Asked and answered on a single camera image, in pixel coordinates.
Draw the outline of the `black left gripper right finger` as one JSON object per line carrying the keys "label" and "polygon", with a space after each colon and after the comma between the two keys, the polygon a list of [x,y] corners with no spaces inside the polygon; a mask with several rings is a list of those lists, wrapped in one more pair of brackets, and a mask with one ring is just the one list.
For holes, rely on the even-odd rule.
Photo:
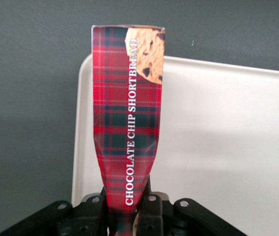
{"label": "black left gripper right finger", "polygon": [[171,209],[169,196],[163,192],[152,191],[151,183],[148,181],[135,217],[135,235],[174,236]]}

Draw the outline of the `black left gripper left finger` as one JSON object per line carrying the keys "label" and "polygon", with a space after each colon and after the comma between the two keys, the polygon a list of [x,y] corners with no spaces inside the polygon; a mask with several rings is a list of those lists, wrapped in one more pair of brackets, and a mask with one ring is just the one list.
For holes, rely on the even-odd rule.
{"label": "black left gripper left finger", "polygon": [[106,191],[88,194],[58,223],[59,236],[107,236],[109,234]]}

